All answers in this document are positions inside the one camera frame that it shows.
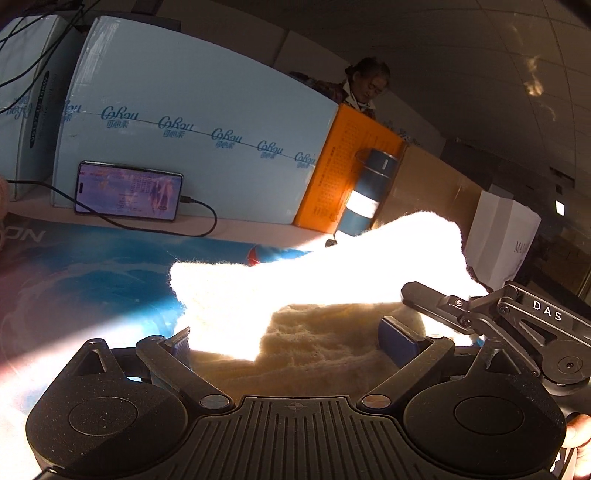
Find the right hand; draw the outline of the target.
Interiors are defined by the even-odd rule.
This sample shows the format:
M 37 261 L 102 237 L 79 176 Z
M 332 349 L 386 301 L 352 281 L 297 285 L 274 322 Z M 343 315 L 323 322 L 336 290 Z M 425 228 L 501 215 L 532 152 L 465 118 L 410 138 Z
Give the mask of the right hand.
M 564 448 L 576 450 L 574 463 L 574 479 L 588 480 L 591 474 L 591 418 L 587 414 L 579 414 L 567 423 Z

